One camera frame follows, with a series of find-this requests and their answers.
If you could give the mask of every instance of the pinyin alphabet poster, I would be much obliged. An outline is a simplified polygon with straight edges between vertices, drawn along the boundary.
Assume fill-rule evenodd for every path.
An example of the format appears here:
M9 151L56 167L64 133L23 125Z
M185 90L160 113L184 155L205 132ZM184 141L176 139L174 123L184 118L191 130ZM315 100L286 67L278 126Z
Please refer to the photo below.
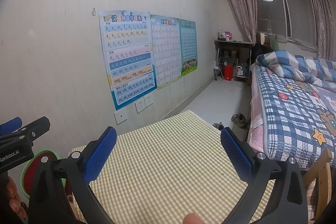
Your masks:
M179 19L150 15L157 86L162 88L181 77Z
M182 54L182 76L197 70L197 36L196 23L185 19L179 19L181 54Z
M116 110L156 89L149 13L99 12L106 72Z

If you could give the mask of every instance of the desk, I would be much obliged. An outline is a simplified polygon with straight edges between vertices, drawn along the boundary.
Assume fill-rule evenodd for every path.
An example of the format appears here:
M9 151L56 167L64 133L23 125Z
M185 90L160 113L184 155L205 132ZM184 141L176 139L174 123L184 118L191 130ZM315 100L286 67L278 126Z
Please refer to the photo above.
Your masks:
M239 76L242 78L248 78L250 79L250 69L251 69L251 53L252 53L252 47L253 47L253 43L248 41L226 41L224 39L219 38L218 40L214 41L215 43L215 47L216 47L216 66L218 67L219 65L219 50L220 47L225 47L225 46L234 46L234 47L239 47L239 48L248 48L250 49L250 64L249 64L249 76L248 77L244 77L244 76ZM217 80L217 71L218 69L214 69L214 74L215 74L215 80Z
M261 217L273 184L253 221ZM90 186L116 224L180 224L192 212L205 223L220 224L247 184L221 146L220 131L186 111L119 135Z

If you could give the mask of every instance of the red box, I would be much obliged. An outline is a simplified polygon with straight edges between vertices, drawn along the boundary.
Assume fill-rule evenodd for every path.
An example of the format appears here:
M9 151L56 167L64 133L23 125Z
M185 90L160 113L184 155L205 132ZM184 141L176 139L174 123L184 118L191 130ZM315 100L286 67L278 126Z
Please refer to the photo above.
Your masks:
M224 80L232 80L233 66L225 66L224 68Z

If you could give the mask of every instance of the wall switch plate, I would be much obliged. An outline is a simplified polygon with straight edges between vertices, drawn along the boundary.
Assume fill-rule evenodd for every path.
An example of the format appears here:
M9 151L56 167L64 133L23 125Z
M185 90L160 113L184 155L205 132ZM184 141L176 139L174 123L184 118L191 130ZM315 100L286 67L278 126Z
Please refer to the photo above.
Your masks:
M145 99L145 106L148 107L153 103L153 95L150 93L144 96Z
M115 116L115 121L117 122L117 124L120 124L120 123L126 121L127 120L126 109L123 108L121 110L118 110L118 111L114 112L114 116Z
M138 113L146 108L145 99L143 97L135 102L135 108Z

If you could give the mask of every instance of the table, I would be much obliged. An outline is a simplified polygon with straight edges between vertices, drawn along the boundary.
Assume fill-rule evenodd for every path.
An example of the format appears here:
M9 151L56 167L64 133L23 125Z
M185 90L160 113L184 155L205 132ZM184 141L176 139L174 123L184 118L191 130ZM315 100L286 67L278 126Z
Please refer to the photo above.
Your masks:
M205 223L220 224L247 184L222 148L219 130L187 111L119 135L90 186L116 224L181 224L192 212ZM253 221L261 217L272 188L270 181ZM85 221L76 202L75 207Z
M251 69L251 53L252 53L252 47L253 47L253 42L250 41L226 41L223 38L219 38L217 40L214 41L215 43L215 47L216 47L216 67L218 67L219 65L219 50L220 47L224 47L224 46L234 46L234 47L243 47L243 48L248 48L250 49L250 65L249 65L249 76L245 77L245 76L237 76L240 78L248 78L250 79L250 69ZM217 80L217 72L218 69L214 69L214 74L215 74L215 80Z

